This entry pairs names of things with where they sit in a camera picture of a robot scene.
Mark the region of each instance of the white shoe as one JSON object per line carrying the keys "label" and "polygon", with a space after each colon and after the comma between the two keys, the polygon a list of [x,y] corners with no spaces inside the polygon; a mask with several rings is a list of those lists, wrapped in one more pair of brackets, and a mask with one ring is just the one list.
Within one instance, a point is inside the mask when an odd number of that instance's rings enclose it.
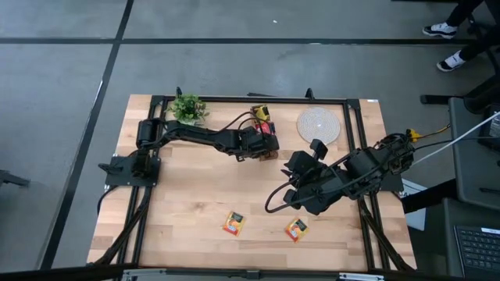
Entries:
{"label": "white shoe", "polygon": [[458,51],[444,61],[438,62],[436,65],[437,68],[442,72],[451,72],[455,69],[458,69],[460,66],[463,66],[466,61],[460,58],[460,52],[461,51]]}
{"label": "white shoe", "polygon": [[441,36],[444,39],[452,39],[456,35],[458,27],[450,27],[447,23],[434,24],[430,27],[424,27],[422,33],[427,36]]}

